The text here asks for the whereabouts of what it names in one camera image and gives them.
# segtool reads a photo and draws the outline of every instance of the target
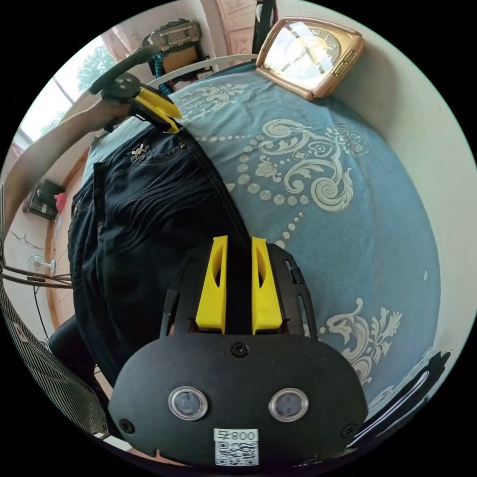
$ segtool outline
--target clock face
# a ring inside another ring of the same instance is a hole
[[[313,89],[341,57],[342,46],[330,31],[294,22],[277,34],[264,67],[284,80]]]

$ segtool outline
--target electric fan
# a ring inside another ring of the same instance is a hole
[[[55,274],[55,261],[45,263],[45,259],[41,255],[34,255],[28,259],[27,268],[32,273],[46,274],[50,270],[50,275]]]

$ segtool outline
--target bed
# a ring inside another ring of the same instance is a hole
[[[250,235],[295,257],[319,338],[352,364],[372,416],[429,359],[439,315],[437,246],[401,161],[337,98],[307,102],[253,61],[171,99]],[[147,126],[130,118],[93,143],[83,180]]]

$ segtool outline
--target dark blue jeans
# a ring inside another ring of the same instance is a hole
[[[222,235],[248,262],[243,221],[184,128],[148,128],[94,165],[73,199],[68,255],[80,333],[112,386],[129,357],[159,337],[165,296],[187,250]]]

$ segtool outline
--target tree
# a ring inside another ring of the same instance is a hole
[[[85,59],[77,72],[78,91],[86,91],[103,73],[116,64],[105,46],[98,46]]]
[[[61,121],[61,118],[66,114],[66,111],[60,111],[54,119],[52,119],[46,126],[43,126],[40,129],[41,135],[44,136],[48,131],[51,131],[58,123]]]

